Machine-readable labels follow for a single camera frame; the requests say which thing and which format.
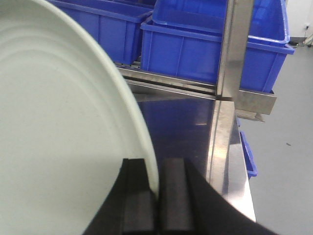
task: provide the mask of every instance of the metal bar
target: metal bar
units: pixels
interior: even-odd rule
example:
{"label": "metal bar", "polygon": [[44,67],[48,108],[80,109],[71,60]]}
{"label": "metal bar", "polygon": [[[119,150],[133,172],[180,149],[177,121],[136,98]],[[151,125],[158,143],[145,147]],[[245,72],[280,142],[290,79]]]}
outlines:
{"label": "metal bar", "polygon": [[216,96],[235,101],[241,82],[254,0],[228,0]]}
{"label": "metal bar", "polygon": [[228,151],[235,117],[232,101],[216,100],[210,130],[206,180],[222,196],[228,187]]}
{"label": "metal bar", "polygon": [[[177,94],[216,99],[216,86],[212,84],[166,76],[126,66],[118,66],[118,70],[126,78],[130,86],[151,87],[158,90],[158,93],[171,91]],[[239,90],[235,107],[237,110],[269,115],[274,107],[276,98],[274,94]]]}

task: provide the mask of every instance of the white plate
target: white plate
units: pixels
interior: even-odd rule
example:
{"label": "white plate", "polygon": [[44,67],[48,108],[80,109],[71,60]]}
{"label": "white plate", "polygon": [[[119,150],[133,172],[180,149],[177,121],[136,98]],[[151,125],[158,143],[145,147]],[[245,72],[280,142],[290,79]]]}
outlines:
{"label": "white plate", "polygon": [[123,158],[157,165],[109,57],[43,0],[0,0],[0,235],[81,234]]}

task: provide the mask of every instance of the blue plastic bin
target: blue plastic bin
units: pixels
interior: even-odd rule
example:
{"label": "blue plastic bin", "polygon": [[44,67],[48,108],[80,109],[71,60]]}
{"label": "blue plastic bin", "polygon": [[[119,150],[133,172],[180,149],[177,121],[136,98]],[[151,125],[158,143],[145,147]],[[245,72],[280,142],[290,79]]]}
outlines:
{"label": "blue plastic bin", "polygon": [[254,163],[254,157],[251,148],[246,140],[246,136],[243,131],[240,131],[240,137],[246,161],[246,171],[248,173],[248,178],[250,179],[251,177],[256,177],[258,175],[258,170]]}
{"label": "blue plastic bin", "polygon": [[[222,33],[226,0],[157,0],[157,24]],[[285,0],[255,0],[249,42],[283,47],[290,40]]]}
{"label": "blue plastic bin", "polygon": [[121,2],[135,6],[142,6],[151,9],[154,9],[156,3],[156,0],[110,0],[110,1]]}
{"label": "blue plastic bin", "polygon": [[[194,31],[141,25],[141,68],[163,74],[216,83],[222,37]],[[294,49],[248,43],[241,88],[269,93],[287,54]]]}
{"label": "blue plastic bin", "polygon": [[105,0],[49,0],[74,20],[102,46],[109,57],[131,64],[141,52],[140,24],[151,9]]}

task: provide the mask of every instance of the stainless steel frame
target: stainless steel frame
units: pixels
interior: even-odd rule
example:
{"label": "stainless steel frame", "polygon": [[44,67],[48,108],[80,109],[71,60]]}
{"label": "stainless steel frame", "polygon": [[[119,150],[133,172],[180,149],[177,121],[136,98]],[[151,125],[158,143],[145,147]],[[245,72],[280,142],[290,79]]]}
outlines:
{"label": "stainless steel frame", "polygon": [[235,101],[241,82],[254,0],[228,0],[216,96]]}
{"label": "stainless steel frame", "polygon": [[[124,65],[116,66],[129,84],[154,87],[159,90],[171,90],[178,94],[184,91],[184,93],[189,92],[194,96],[216,99],[216,86],[212,84],[147,72]],[[236,113],[241,118],[263,121],[262,114],[269,115],[275,101],[276,96],[274,94],[240,89],[235,102]]]}

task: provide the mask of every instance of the reflective metal surface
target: reflective metal surface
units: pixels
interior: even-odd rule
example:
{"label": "reflective metal surface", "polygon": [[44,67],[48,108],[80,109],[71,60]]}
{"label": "reflective metal surface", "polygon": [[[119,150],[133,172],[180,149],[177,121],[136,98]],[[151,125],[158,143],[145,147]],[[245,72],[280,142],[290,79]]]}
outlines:
{"label": "reflective metal surface", "polygon": [[234,103],[216,100],[210,130],[206,180],[221,195],[227,194],[228,151],[234,119]]}
{"label": "reflective metal surface", "polygon": [[216,95],[235,101],[245,61],[254,0],[228,0]]}
{"label": "reflective metal surface", "polygon": [[[229,203],[255,220],[234,103],[176,93],[160,85],[157,89],[133,81],[129,85],[147,123],[158,167],[169,157],[190,160],[205,178],[211,177],[210,183]],[[213,129],[219,139],[212,137]],[[224,149],[212,161],[217,146]]]}
{"label": "reflective metal surface", "polygon": [[274,94],[244,91],[239,92],[235,102],[236,109],[260,114],[270,114],[276,101]]}
{"label": "reflective metal surface", "polygon": [[[167,90],[177,94],[183,93],[209,99],[216,98],[216,86],[212,84],[151,73],[129,66],[117,65],[117,67],[129,84],[155,88],[158,90],[158,93],[161,93],[162,90]],[[240,111],[236,111],[236,113],[240,114],[243,118],[258,120],[255,118],[256,113],[269,115],[275,101],[276,96],[274,94],[239,90],[235,104],[236,109]],[[249,115],[242,115],[243,111],[249,112]]]}

